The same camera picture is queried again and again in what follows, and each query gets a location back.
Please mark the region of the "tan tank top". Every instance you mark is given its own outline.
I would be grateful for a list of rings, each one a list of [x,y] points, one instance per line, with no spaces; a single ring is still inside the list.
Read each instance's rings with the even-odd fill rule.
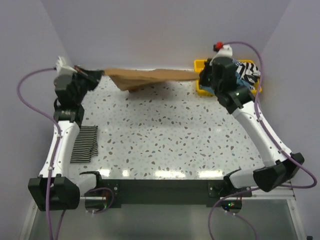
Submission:
[[[136,70],[123,68],[106,68],[103,70],[121,91],[135,91],[142,86],[163,82],[195,81],[198,72],[180,69]]]

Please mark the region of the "black white striped tank top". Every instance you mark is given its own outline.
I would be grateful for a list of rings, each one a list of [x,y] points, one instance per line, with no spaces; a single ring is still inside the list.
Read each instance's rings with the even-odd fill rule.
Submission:
[[[98,153],[98,126],[81,126],[74,142],[70,162],[90,163]]]

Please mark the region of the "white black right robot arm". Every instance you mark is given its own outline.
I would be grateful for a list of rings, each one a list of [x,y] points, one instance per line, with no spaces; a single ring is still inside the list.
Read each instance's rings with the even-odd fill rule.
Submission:
[[[219,56],[207,59],[199,74],[199,82],[207,83],[218,102],[242,125],[264,164],[262,168],[228,173],[223,178],[222,189],[230,197],[245,187],[257,186],[269,192],[296,175],[299,168],[290,158],[299,164],[305,161],[301,153],[293,153],[281,142],[268,123],[261,125],[263,114],[260,109],[255,109],[255,97],[251,90],[237,84],[236,70],[230,57]]]

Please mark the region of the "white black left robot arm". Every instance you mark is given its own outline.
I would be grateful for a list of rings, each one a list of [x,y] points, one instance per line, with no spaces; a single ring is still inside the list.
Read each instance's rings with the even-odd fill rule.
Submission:
[[[31,178],[28,190],[40,211],[74,210],[87,192],[99,196],[104,184],[97,171],[83,172],[80,179],[69,178],[69,165],[76,138],[82,127],[85,110],[82,101],[99,84],[104,72],[78,66],[56,69],[54,79],[53,138],[49,153],[38,177]]]

